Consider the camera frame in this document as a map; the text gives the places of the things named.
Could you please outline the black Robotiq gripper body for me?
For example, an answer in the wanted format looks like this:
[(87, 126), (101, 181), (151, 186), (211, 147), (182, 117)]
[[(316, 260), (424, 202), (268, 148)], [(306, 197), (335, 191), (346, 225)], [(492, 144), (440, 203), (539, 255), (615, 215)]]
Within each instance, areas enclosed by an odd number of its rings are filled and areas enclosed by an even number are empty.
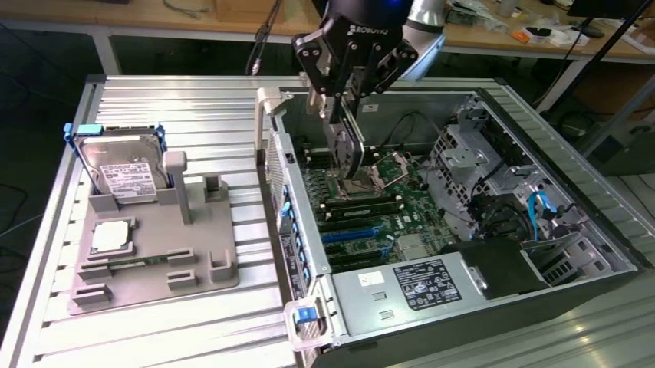
[(319, 30), (330, 51), (394, 50), (403, 41), (403, 25), (412, 1), (318, 1)]

